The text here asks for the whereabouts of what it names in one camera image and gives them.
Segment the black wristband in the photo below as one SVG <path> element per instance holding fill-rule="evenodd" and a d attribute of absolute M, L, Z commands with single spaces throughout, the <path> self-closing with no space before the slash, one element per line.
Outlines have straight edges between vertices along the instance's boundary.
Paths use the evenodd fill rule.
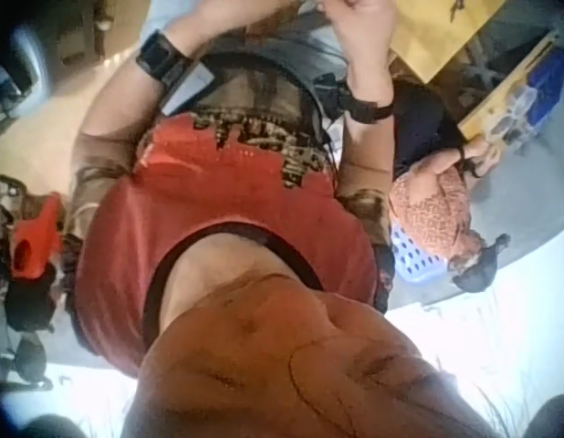
<path fill-rule="evenodd" d="M 378 107 L 376 102 L 357 100 L 344 82 L 339 84 L 339 106 L 348 111 L 352 119 L 365 125 L 372 125 L 393 115 L 393 102 L 386 107 Z"/>
<path fill-rule="evenodd" d="M 183 55 L 157 30 L 142 45 L 136 63 L 151 78 L 171 89 L 193 64 L 193 60 Z"/>

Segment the man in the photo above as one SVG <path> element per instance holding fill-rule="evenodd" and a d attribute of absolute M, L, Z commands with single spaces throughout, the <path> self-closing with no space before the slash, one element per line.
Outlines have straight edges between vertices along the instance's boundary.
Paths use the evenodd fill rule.
<path fill-rule="evenodd" d="M 349 61 L 338 174 L 310 75 L 277 57 L 290 37 L 215 40 L 292 2 L 195 3 L 100 92 L 76 145 L 68 301 L 85 344 L 139 377 L 124 435 L 489 436 L 371 306 L 393 276 L 392 1 L 319 2 Z M 214 82 L 157 120 L 211 41 Z"/>

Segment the wooden table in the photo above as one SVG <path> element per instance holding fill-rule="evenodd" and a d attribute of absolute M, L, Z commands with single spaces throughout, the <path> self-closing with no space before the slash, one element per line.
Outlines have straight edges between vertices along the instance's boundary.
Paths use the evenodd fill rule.
<path fill-rule="evenodd" d="M 505 0 L 465 0 L 450 22 L 454 0 L 395 0 L 400 12 L 392 50 L 424 83 L 468 43 Z"/>

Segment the orange object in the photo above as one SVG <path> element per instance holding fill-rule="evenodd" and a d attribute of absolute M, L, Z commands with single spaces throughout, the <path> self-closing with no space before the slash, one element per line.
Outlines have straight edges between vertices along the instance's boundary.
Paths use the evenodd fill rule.
<path fill-rule="evenodd" d="M 12 277 L 37 279 L 45 272 L 49 258 L 60 249 L 57 215 L 61 197 L 52 193 L 37 219 L 19 221 L 12 243 Z"/>

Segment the hand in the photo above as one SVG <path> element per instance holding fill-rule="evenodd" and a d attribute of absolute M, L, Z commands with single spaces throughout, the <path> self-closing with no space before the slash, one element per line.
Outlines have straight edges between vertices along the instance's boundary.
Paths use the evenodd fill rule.
<path fill-rule="evenodd" d="M 484 136 L 479 135 L 465 145 L 465 157 L 467 159 L 481 157 L 485 155 L 491 148 Z"/>
<path fill-rule="evenodd" d="M 357 99 L 392 103 L 388 55 L 396 25 L 393 0 L 319 0 L 350 63 L 348 82 Z"/>
<path fill-rule="evenodd" d="M 479 176 L 487 175 L 499 164 L 502 156 L 501 149 L 496 145 L 491 145 L 482 161 L 476 163 L 476 173 Z"/>

